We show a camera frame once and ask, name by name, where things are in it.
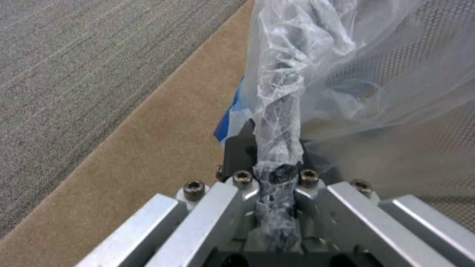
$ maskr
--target hole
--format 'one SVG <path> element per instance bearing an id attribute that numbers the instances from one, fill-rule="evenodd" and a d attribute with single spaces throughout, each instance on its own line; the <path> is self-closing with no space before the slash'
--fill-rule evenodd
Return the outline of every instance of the hole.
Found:
<path id="1" fill-rule="evenodd" d="M 247 178 L 247 173 L 245 172 L 238 172 L 237 175 L 238 178 Z"/>
<path id="2" fill-rule="evenodd" d="M 238 253 L 227 256 L 221 263 L 222 267 L 249 267 L 247 259 Z"/>
<path id="3" fill-rule="evenodd" d="M 304 175 L 308 177 L 315 177 L 315 173 L 313 171 L 304 171 Z"/>
<path id="4" fill-rule="evenodd" d="M 333 224 L 336 224 L 337 223 L 337 220 L 336 220 L 336 213 L 334 211 L 330 211 L 330 220 L 332 220 L 332 223 Z"/>
<path id="5" fill-rule="evenodd" d="M 199 188 L 201 185 L 199 184 L 199 182 L 197 181 L 192 181 L 191 183 L 188 184 L 188 187 L 191 188 L 191 189 L 197 189 Z"/>
<path id="6" fill-rule="evenodd" d="M 356 267 L 356 264 L 346 255 L 338 254 L 330 259 L 330 267 Z"/>
<path id="7" fill-rule="evenodd" d="M 361 188 L 363 188 L 363 189 L 368 188 L 368 185 L 367 185 L 366 183 L 361 182 L 361 181 L 355 182 L 355 185 L 356 185 L 357 187 L 361 187 Z"/>

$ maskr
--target brown mat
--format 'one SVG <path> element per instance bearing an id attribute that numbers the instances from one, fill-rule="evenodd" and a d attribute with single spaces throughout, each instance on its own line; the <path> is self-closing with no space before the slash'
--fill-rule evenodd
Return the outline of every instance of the brown mat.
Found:
<path id="1" fill-rule="evenodd" d="M 212 132 L 244 73 L 245 3 L 0 243 L 2 266 L 71 266 L 156 193 L 214 182 Z"/>

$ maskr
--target gray carpet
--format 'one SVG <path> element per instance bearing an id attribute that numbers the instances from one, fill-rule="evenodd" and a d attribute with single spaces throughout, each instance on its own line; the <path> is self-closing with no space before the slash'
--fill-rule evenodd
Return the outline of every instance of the gray carpet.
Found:
<path id="1" fill-rule="evenodd" d="M 243 2 L 2 1 L 0 236 Z"/>

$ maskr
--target hex bolt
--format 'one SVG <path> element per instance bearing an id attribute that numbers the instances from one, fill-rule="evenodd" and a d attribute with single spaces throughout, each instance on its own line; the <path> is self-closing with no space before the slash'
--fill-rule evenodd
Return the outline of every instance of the hex bolt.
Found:
<path id="1" fill-rule="evenodd" d="M 239 189 L 246 189 L 252 184 L 252 174 L 246 170 L 239 170 L 233 174 L 233 184 Z"/>
<path id="2" fill-rule="evenodd" d="M 371 197 L 371 193 L 373 193 L 373 188 L 371 187 L 370 183 L 365 180 L 361 179 L 354 179 L 350 182 L 356 190 L 358 190 L 361 194 L 365 195 L 367 198 Z"/>
<path id="3" fill-rule="evenodd" d="M 223 179 L 224 166 L 216 165 L 216 180 L 221 181 Z"/>
<path id="4" fill-rule="evenodd" d="M 189 201 L 198 201 L 205 195 L 205 184 L 200 180 L 188 182 L 183 186 L 183 194 Z"/>
<path id="5" fill-rule="evenodd" d="M 300 184 L 306 188 L 315 187 L 318 184 L 320 176 L 315 170 L 303 169 L 300 171 Z"/>

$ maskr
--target plastic bag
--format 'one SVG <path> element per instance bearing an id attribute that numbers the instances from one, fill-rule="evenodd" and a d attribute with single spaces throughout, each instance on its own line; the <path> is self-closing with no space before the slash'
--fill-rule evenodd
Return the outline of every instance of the plastic bag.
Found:
<path id="1" fill-rule="evenodd" d="M 474 14 L 469 0 L 256 1 L 229 125 L 256 122 L 258 213 L 269 248 L 298 242 L 291 217 L 266 216 L 293 205 L 269 177 L 301 161 L 301 135 L 313 140 L 310 153 L 328 159 L 320 172 L 336 166 L 382 197 L 415 188 L 430 195 L 424 185 L 454 174 L 473 181 Z"/>

